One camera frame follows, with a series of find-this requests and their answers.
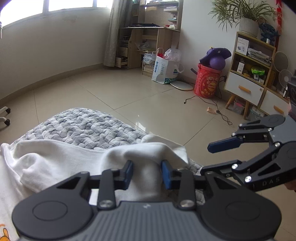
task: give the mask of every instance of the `white shopping bag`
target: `white shopping bag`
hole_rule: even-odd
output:
[[[183,67],[180,62],[170,61],[156,56],[152,80],[161,84],[169,84],[176,81],[178,73],[184,71],[184,67],[183,70],[179,70],[180,65]]]

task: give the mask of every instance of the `drawer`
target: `drawer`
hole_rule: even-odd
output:
[[[258,105],[264,88],[242,76],[230,72],[224,89],[244,98],[254,105]]]
[[[288,115],[289,104],[267,90],[260,109],[269,115]]]
[[[118,54],[120,56],[128,57],[128,48],[126,48],[126,47],[119,47]]]
[[[120,57],[116,57],[115,58],[115,66],[116,67],[121,68],[121,66],[127,65],[127,64],[128,64],[128,61],[127,60],[122,61],[122,58],[120,58]]]

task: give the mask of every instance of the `white towel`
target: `white towel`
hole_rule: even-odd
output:
[[[32,193],[80,171],[100,175],[109,168],[122,168],[127,160],[132,160],[132,180],[128,190],[115,192],[117,202],[162,201],[161,161],[168,160],[173,168],[188,164],[183,146],[154,135],[146,135],[141,144],[102,150],[88,150],[55,140],[29,140],[13,148],[2,144],[0,152],[0,223],[5,225],[11,241],[18,238],[11,222],[14,206]],[[96,195],[92,193],[90,203],[96,204]]]

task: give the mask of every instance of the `wooden leg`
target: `wooden leg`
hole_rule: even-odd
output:
[[[226,104],[226,106],[225,106],[225,109],[228,109],[229,105],[234,101],[235,97],[236,97],[236,95],[233,94],[233,95],[229,98],[229,100],[228,100],[228,102],[227,102],[227,104]]]
[[[246,118],[247,118],[247,114],[249,111],[249,104],[250,104],[250,102],[246,101],[246,107],[244,108],[244,120],[246,120]]]

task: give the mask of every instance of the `red decoration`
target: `red decoration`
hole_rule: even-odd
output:
[[[281,5],[281,0],[276,0],[276,4],[277,4],[277,26],[276,26],[276,30],[279,32],[279,34],[281,34],[281,25],[282,25],[282,5]]]
[[[281,0],[276,0],[276,4],[282,7]]]

